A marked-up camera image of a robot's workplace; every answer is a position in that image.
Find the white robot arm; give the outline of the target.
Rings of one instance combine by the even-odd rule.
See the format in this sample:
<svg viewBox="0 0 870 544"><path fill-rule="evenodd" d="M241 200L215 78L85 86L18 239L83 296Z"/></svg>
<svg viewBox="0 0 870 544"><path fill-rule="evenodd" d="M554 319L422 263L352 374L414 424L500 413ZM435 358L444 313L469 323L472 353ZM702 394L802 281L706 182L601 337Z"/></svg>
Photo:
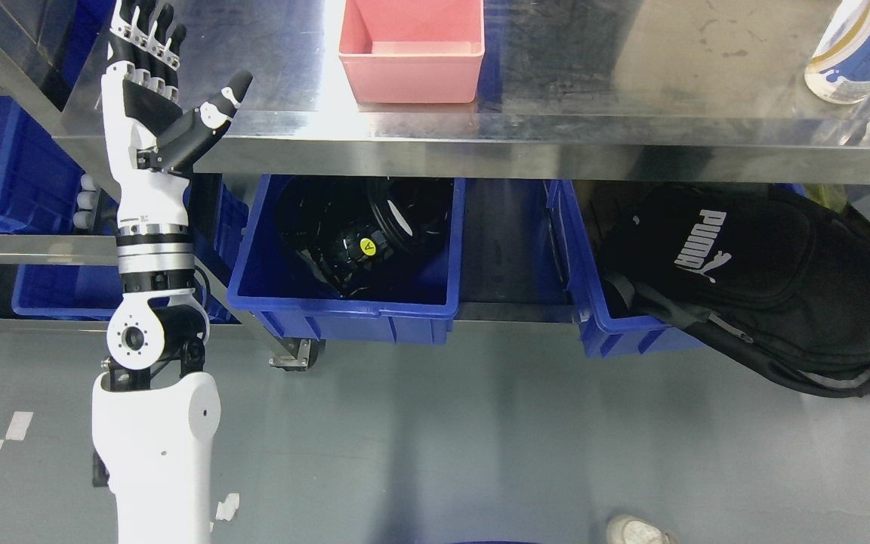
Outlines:
<svg viewBox="0 0 870 544"><path fill-rule="evenodd" d="M125 219L116 245L123 295L92 388L95 472L115 500L117 542L208 543L222 409L189 228Z"/></svg>

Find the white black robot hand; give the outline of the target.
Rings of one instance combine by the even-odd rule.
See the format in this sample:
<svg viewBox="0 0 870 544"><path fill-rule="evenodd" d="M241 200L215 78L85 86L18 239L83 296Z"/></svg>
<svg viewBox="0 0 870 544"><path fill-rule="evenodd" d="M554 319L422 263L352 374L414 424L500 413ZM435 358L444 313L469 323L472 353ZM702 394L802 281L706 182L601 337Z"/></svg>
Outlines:
<svg viewBox="0 0 870 544"><path fill-rule="evenodd" d="M189 226L184 194L193 166L233 124L253 76L239 71L197 107L178 103L186 27L165 1L117 1L106 34L101 117L125 235Z"/></svg>

